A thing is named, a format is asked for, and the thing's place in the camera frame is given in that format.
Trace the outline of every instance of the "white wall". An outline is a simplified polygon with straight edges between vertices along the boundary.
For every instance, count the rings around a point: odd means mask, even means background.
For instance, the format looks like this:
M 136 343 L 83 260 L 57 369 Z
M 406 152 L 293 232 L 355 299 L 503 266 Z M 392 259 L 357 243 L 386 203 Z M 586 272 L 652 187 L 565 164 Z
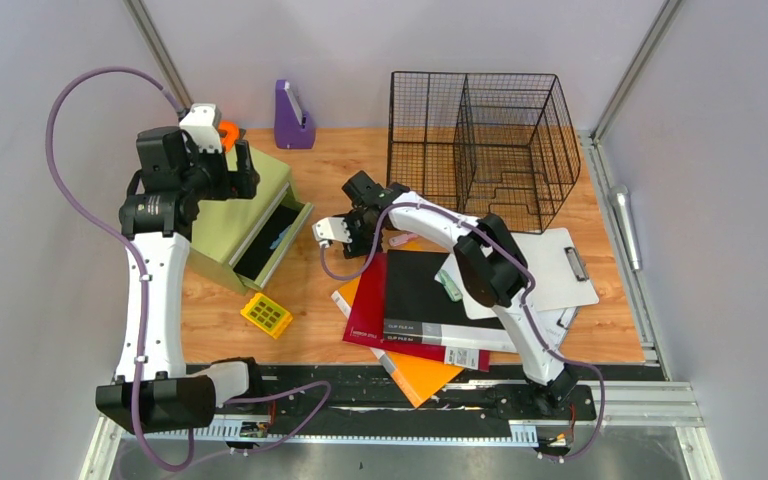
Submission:
M 605 142 L 725 478 L 768 478 L 768 2 L 685 2 Z
M 393 70 L 556 73 L 579 128 L 599 115 L 662 0 L 148 0 L 195 101 L 271 126 L 295 81 L 320 126 L 386 126 Z
M 60 197 L 43 148 L 60 89 L 108 64 L 159 75 L 121 2 L 0 0 L 0 478 L 77 476 L 124 337 L 123 249 Z M 136 134 L 174 121 L 140 79 L 79 87 L 56 129 L 65 181 L 116 221 Z

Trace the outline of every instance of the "clipboard clip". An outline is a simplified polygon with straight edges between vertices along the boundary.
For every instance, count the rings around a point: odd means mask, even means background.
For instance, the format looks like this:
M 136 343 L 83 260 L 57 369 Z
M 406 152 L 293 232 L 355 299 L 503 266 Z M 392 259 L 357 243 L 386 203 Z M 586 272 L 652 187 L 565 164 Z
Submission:
M 570 262 L 570 268 L 572 269 L 573 275 L 575 275 L 575 279 L 579 282 L 590 280 L 590 275 L 587 273 L 587 268 L 584 266 L 584 260 L 581 259 L 578 250 L 575 247 L 566 247 L 564 248 L 564 253 L 567 256 L 567 261 Z

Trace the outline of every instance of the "black wire basket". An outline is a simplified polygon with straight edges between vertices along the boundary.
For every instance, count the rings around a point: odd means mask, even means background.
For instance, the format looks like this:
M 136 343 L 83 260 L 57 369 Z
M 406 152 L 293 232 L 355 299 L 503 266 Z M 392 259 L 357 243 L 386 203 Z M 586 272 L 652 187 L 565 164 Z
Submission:
M 393 72 L 388 184 L 542 233 L 580 170 L 556 75 Z

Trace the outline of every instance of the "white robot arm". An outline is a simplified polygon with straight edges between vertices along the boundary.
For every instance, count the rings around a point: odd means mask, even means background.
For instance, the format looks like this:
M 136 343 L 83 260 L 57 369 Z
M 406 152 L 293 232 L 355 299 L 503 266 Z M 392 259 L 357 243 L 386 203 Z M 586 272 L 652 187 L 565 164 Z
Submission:
M 474 233 L 478 229 L 495 237 L 509 254 L 525 265 L 522 253 L 501 219 L 493 215 L 479 219 L 452 212 L 398 184 L 384 189 L 364 172 L 352 177 L 343 191 L 352 200 L 352 211 L 323 219 L 313 227 L 314 237 L 322 248 L 339 241 L 345 243 L 347 258 L 366 255 L 380 250 L 381 238 L 376 230 L 384 226 L 415 233 L 455 253 L 467 293 L 491 307 L 499 317 L 522 360 L 525 376 L 551 390 L 549 398 L 553 403 L 566 399 L 576 379 L 563 362 L 541 346 L 536 335 L 542 338 L 546 335 L 540 323 L 535 323 L 535 333 L 525 317 L 523 308 L 529 310 L 532 318 L 537 318 L 530 298 L 525 299 L 524 306 L 520 305 L 527 280 L 497 253 L 482 250 L 487 245 Z
M 140 421 L 147 433 L 209 425 L 217 406 L 249 389 L 251 360 L 229 359 L 187 375 L 181 348 L 181 289 L 198 202 L 253 198 L 259 182 L 244 140 L 234 145 L 237 170 L 228 170 L 219 120 L 215 105 L 195 104 L 178 127 L 155 128 L 137 137 L 142 168 L 128 188 L 119 220 L 147 274 L 140 273 L 128 251 L 125 343 L 114 384 L 96 389 L 98 409 L 131 432 L 133 388 L 140 389 L 140 410 L 145 411 Z M 139 181 L 143 193 L 136 192 Z M 138 355 L 144 284 L 145 350 Z M 134 378 L 135 362 L 143 364 L 142 378 Z

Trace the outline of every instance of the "small green item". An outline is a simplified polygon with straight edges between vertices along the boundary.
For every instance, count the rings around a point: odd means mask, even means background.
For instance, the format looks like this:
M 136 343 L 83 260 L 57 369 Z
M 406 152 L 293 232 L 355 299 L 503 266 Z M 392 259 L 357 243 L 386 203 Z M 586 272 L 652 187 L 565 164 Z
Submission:
M 449 300 L 453 302 L 460 302 L 463 300 L 463 294 L 461 294 L 458 285 L 445 270 L 437 272 L 437 279 L 443 284 L 443 288 L 446 289 L 446 295 L 449 296 Z

